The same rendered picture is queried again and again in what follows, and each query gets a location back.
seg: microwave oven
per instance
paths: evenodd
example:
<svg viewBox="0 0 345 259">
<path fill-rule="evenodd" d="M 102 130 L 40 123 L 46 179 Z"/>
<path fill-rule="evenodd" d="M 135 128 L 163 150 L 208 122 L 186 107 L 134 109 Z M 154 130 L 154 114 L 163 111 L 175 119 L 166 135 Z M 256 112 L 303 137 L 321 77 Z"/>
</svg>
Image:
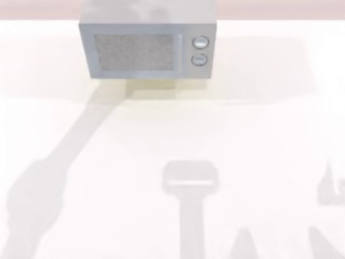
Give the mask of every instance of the microwave oven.
<svg viewBox="0 0 345 259">
<path fill-rule="evenodd" d="M 91 78 L 211 78 L 215 1 L 84 0 L 79 31 Z"/>
</svg>

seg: pink wall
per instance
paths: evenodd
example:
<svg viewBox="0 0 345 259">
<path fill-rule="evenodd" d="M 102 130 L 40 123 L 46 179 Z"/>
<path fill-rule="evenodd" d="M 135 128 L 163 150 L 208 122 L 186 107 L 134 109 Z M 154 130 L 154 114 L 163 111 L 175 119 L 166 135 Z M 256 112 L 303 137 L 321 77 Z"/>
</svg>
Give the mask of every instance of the pink wall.
<svg viewBox="0 0 345 259">
<path fill-rule="evenodd" d="M 217 0 L 219 19 L 343 19 L 345 0 Z M 0 0 L 0 19 L 78 19 L 82 0 Z"/>
</svg>

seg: microwave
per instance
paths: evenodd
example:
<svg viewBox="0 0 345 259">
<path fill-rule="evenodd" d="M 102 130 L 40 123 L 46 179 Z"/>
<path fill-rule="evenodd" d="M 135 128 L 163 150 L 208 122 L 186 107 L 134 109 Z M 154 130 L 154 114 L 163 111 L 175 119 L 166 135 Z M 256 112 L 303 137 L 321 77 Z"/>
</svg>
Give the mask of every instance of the microwave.
<svg viewBox="0 0 345 259">
<path fill-rule="evenodd" d="M 79 31 L 91 78 L 211 78 L 215 1 L 84 0 Z"/>
</svg>

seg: microwave window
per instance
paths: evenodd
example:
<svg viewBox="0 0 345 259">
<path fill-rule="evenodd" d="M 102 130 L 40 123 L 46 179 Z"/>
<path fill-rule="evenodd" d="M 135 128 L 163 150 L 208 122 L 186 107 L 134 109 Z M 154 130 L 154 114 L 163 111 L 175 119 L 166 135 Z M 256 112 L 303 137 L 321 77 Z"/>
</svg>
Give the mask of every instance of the microwave window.
<svg viewBox="0 0 345 259">
<path fill-rule="evenodd" d="M 174 70 L 174 35 L 95 35 L 99 63 L 108 71 Z"/>
</svg>

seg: white table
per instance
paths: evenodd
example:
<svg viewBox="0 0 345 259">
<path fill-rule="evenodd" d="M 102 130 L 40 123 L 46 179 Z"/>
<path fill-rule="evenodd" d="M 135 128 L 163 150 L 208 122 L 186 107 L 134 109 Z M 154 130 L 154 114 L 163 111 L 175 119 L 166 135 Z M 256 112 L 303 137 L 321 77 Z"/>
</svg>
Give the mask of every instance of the white table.
<svg viewBox="0 0 345 259">
<path fill-rule="evenodd" d="M 127 82 L 89 79 L 74 21 L 1 22 L 0 251 L 36 247 L 1 259 L 179 258 L 174 160 L 218 170 L 206 258 L 242 227 L 262 259 L 311 259 L 310 226 L 345 255 L 345 205 L 317 204 L 327 162 L 345 178 L 344 32 L 220 21 L 210 81 Z"/>
</svg>

